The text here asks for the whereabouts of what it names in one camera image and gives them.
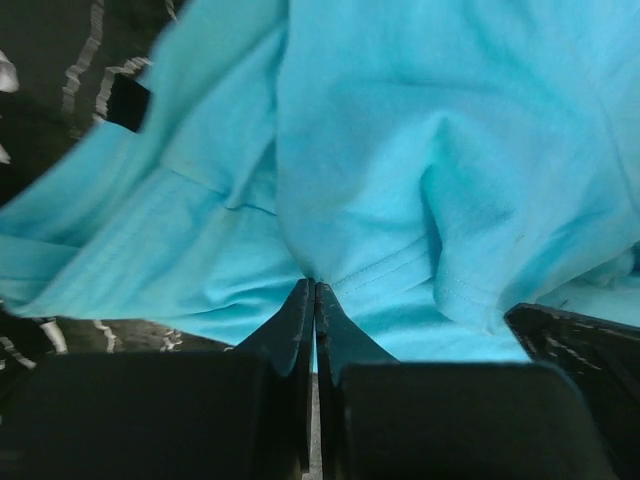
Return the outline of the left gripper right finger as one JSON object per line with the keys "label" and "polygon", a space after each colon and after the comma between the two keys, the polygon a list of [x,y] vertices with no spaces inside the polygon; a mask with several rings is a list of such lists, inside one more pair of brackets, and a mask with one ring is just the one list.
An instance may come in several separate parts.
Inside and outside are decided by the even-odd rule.
{"label": "left gripper right finger", "polygon": [[348,448],[342,373],[351,365],[397,364],[399,360],[346,315],[334,291],[325,283],[316,285],[314,321],[322,474],[325,479],[346,479]]}

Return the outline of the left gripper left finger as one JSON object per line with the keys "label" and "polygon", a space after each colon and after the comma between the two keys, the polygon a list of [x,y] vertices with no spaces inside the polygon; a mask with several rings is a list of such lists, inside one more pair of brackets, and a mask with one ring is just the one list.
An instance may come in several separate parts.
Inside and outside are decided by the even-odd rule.
{"label": "left gripper left finger", "polygon": [[257,426],[256,477],[300,479],[309,471],[315,282],[301,279],[280,309],[235,353],[267,364]]}

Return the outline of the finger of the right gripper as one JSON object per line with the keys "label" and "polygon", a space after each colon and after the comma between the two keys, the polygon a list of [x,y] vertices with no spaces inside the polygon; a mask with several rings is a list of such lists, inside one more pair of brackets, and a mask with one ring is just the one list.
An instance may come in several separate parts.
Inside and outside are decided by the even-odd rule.
{"label": "finger of the right gripper", "polygon": [[614,470],[639,477],[639,329],[520,304],[505,322],[535,361],[553,363],[581,390]]}

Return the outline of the cyan t shirt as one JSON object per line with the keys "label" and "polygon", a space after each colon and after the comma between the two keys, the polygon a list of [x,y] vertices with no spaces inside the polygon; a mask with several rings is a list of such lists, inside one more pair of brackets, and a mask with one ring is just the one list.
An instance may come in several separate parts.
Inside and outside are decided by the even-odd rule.
{"label": "cyan t shirt", "polygon": [[311,277],[445,361],[523,359],[519,303],[639,322],[635,1],[191,1],[142,82],[2,209],[13,314],[237,343]]}

